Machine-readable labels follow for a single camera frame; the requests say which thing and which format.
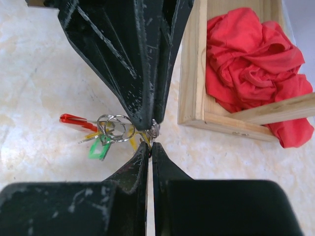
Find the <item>yellow tagged key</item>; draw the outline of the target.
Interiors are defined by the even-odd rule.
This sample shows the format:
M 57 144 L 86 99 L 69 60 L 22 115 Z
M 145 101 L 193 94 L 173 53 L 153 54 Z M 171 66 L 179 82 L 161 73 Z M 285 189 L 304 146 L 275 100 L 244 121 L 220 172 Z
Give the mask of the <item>yellow tagged key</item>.
M 129 139 L 129 143 L 134 151 L 137 151 L 142 142 L 147 143 L 151 147 L 151 138 L 146 132 L 135 131 L 134 135 Z
M 95 133 L 91 133 L 91 134 L 86 135 L 84 137 L 84 139 L 79 141 L 78 143 L 81 144 L 81 143 L 85 143 L 85 142 L 88 142 L 88 141 L 92 141 L 92 140 L 95 140 L 95 139 L 99 138 L 102 135 L 103 135 L 103 133 L 100 132 L 100 131 L 95 132 Z

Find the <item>green tagged key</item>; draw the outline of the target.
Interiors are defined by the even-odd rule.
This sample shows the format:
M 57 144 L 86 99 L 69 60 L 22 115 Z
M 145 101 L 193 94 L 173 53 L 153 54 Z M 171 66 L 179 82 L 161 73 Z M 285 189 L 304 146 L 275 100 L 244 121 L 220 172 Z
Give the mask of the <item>green tagged key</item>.
M 88 158 L 97 159 L 103 161 L 112 145 L 112 141 L 105 136 L 97 138 L 96 141 L 92 144 Z

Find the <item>red handled metal key organizer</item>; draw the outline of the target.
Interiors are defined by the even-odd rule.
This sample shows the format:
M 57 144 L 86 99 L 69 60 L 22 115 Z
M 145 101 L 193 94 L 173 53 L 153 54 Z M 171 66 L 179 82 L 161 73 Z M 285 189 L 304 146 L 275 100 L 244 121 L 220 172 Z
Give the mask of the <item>red handled metal key organizer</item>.
M 71 114 L 62 114 L 59 122 L 74 130 L 86 133 L 86 135 L 100 131 L 105 138 L 109 138 L 113 143 L 129 141 L 135 131 L 139 131 L 130 119 L 123 115 L 101 115 L 96 121 L 93 121 Z M 150 129 L 139 132 L 146 132 L 152 141 L 160 135 L 160 125 L 153 120 Z

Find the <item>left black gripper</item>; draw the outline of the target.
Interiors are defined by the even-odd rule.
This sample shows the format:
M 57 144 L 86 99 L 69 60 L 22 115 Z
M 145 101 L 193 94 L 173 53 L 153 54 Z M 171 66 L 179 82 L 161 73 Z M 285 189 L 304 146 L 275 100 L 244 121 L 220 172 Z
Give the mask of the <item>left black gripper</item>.
M 59 0 L 26 0 L 29 7 L 59 8 Z

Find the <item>red crumpled shirt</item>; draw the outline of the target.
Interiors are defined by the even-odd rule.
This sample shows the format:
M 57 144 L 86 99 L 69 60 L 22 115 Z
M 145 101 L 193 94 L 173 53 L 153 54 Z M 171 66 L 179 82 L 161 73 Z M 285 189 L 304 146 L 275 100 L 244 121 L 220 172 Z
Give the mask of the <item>red crumpled shirt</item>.
M 207 22 L 206 92 L 231 113 L 311 93 L 304 62 L 280 25 L 250 8 Z

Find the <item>wooden clothes rack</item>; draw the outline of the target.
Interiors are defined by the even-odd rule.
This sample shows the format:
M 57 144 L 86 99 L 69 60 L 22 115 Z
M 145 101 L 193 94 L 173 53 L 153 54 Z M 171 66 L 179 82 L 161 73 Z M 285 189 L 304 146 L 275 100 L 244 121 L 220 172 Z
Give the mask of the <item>wooden clothes rack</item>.
M 309 141 L 315 94 L 279 0 L 196 0 L 182 40 L 178 123 L 284 148 Z

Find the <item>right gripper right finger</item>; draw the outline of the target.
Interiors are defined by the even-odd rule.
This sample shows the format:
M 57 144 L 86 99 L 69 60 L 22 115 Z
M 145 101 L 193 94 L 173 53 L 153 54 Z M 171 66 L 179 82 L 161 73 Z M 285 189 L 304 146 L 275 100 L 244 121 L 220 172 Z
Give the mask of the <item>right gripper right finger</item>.
M 286 193 L 275 182 L 194 180 L 152 149 L 157 236 L 301 236 Z

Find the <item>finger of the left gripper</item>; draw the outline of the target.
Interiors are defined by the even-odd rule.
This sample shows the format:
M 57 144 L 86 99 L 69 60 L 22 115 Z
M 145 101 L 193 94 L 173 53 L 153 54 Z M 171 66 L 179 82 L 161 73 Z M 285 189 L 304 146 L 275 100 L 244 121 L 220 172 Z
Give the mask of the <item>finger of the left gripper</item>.
M 164 120 L 175 60 L 194 1 L 164 0 L 162 3 L 157 87 L 154 104 L 154 119 L 157 123 Z
M 158 0 L 62 0 L 61 27 L 139 130 L 151 128 L 158 86 Z

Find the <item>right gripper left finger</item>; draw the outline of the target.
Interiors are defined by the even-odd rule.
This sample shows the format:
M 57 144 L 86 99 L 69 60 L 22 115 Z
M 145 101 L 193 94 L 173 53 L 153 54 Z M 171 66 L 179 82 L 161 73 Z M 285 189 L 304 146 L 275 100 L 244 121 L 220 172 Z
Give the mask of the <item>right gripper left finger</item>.
M 3 236 L 144 236 L 149 148 L 100 182 L 20 182 L 0 193 Z

